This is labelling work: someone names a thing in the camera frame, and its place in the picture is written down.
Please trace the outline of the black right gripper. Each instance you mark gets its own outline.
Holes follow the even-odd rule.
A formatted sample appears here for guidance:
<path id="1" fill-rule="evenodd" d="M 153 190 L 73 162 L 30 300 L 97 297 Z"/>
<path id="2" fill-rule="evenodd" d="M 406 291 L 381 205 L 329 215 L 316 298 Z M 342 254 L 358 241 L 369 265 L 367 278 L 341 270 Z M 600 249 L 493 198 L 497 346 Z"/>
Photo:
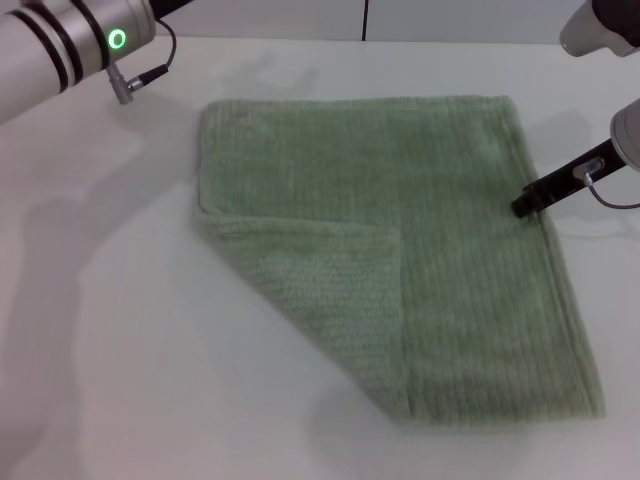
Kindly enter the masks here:
<path id="1" fill-rule="evenodd" d="M 611 140 L 607 140 L 575 160 L 527 185 L 511 202 L 517 218 L 539 213 L 585 188 L 584 170 L 596 182 L 625 166 Z"/>

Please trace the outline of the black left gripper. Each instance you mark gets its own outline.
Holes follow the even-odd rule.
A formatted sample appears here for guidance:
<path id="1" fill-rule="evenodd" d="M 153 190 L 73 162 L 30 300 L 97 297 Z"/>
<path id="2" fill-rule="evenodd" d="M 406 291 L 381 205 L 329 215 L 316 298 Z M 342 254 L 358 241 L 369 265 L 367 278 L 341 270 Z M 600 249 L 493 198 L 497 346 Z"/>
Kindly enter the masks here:
<path id="1" fill-rule="evenodd" d="M 161 20 L 167 15 L 183 8 L 193 0 L 149 0 L 153 16 L 156 20 Z"/>

